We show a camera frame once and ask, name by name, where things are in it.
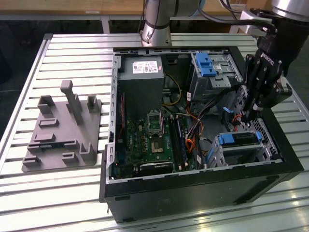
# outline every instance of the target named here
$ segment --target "white sticker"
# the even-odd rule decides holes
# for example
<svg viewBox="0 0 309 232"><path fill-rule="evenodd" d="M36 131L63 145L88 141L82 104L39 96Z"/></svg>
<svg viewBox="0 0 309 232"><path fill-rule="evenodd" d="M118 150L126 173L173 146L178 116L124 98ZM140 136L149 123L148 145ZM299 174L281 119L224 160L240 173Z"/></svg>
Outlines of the white sticker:
<svg viewBox="0 0 309 232"><path fill-rule="evenodd" d="M156 61L138 61L133 63L133 74L139 73L158 73Z"/></svg>
<svg viewBox="0 0 309 232"><path fill-rule="evenodd" d="M213 65L213 68L214 68L214 69L218 69L218 70L222 70L222 68L221 68L220 65Z"/></svg>
<svg viewBox="0 0 309 232"><path fill-rule="evenodd" d="M187 92L187 101L191 101L191 93Z"/></svg>
<svg viewBox="0 0 309 232"><path fill-rule="evenodd" d="M199 164L202 164L202 158L201 158L201 156L197 156L197 161L199 162Z"/></svg>

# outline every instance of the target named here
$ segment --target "electronic component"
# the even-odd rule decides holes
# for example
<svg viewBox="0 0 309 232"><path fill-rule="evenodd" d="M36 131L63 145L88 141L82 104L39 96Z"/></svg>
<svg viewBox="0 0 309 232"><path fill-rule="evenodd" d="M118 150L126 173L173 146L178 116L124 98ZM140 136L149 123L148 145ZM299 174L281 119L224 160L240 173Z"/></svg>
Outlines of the electronic component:
<svg viewBox="0 0 309 232"><path fill-rule="evenodd" d="M169 120L169 132L170 132L170 139L171 143L173 144L173 155L174 155L174 162L175 168L179 171L183 170L185 167L185 163L183 160L183 149L180 140L183 139L181 135L181 131L179 131L177 119L171 118Z"/></svg>
<svg viewBox="0 0 309 232"><path fill-rule="evenodd" d="M127 57L118 75L120 91L126 96L128 118L137 119L151 110L160 110L164 73L161 57Z"/></svg>
<svg viewBox="0 0 309 232"><path fill-rule="evenodd" d="M161 119L161 112L157 112L156 110L150 111L147 114L148 121L148 134L151 137L154 134L158 136L162 136L163 134L163 125Z"/></svg>
<svg viewBox="0 0 309 232"><path fill-rule="evenodd" d="M204 168L265 161L270 160L270 156L258 131L220 133L212 142Z"/></svg>
<svg viewBox="0 0 309 232"><path fill-rule="evenodd" d="M150 139L150 144L151 144L151 152L152 153L163 152L163 139L162 139L162 137L159 137L158 135L154 135Z"/></svg>
<svg viewBox="0 0 309 232"><path fill-rule="evenodd" d="M180 144L180 149L183 155L183 161L184 161L184 165L188 166L188 157L187 157L187 152L185 150L185 144L184 144L184 132L180 123L180 120L178 118L178 116L176 116L176 122L177 122L177 127L178 127L178 140L179 140L179 144Z"/></svg>
<svg viewBox="0 0 309 232"><path fill-rule="evenodd" d="M173 172L172 162L145 163L140 165L135 176L159 175Z"/></svg>

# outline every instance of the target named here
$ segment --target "metal table rail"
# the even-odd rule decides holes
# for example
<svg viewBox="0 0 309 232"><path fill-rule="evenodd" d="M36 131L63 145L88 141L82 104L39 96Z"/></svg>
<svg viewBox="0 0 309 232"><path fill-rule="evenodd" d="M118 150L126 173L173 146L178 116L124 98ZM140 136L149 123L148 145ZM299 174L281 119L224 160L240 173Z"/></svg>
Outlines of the metal table rail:
<svg viewBox="0 0 309 232"><path fill-rule="evenodd" d="M173 34L174 46L238 46L256 51L252 37L239 34ZM41 44L0 143L0 231L284 231L309 224L309 114L298 96L273 108L305 171L253 203L116 224L98 202L102 151L107 143L112 51L140 46L137 34L53 35ZM65 99L59 85L71 79L81 100L96 94L103 102L98 161L68 171L23 173L41 95Z"/></svg>

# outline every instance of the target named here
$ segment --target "power cable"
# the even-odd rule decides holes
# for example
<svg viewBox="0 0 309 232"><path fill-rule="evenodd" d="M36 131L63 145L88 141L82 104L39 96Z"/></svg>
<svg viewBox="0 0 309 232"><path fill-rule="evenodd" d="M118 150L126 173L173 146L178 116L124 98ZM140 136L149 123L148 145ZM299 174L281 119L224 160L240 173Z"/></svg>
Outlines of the power cable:
<svg viewBox="0 0 309 232"><path fill-rule="evenodd" d="M257 20L257 19L247 19L247 20L223 20L223 19L219 19L216 17L213 17L207 13L205 13L200 4L201 1L199 1L198 5L197 5L197 10L199 11L199 13L206 19L216 22L216 23L223 23L223 24L227 24L227 25L232 25L232 26L246 26L246 25L252 25L252 26L257 26L257 27L262 27L262 28L267 28L269 29L270 33L275 33L276 32L276 27L275 25L265 22L265 21L261 21L261 20Z"/></svg>

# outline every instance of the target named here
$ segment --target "yellow cable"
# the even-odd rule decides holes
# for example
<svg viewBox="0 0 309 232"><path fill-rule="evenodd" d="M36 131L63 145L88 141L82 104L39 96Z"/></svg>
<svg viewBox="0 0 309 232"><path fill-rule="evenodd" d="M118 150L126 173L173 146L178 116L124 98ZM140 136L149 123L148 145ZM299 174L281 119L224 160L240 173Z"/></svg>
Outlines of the yellow cable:
<svg viewBox="0 0 309 232"><path fill-rule="evenodd" d="M175 102L172 102L172 103L164 103L164 104L163 104L164 106L171 106L171 105L177 104L177 103L180 101L180 99L181 99L181 97L182 97L182 90L180 89L180 86L179 86L179 84L177 83L177 81L174 79L174 77L172 77L171 75L169 75L169 74L167 74L167 73L166 73L166 76L169 76L169 77L175 82L175 84L177 85L178 90L179 90L179 96L178 96L178 99L177 99Z"/></svg>

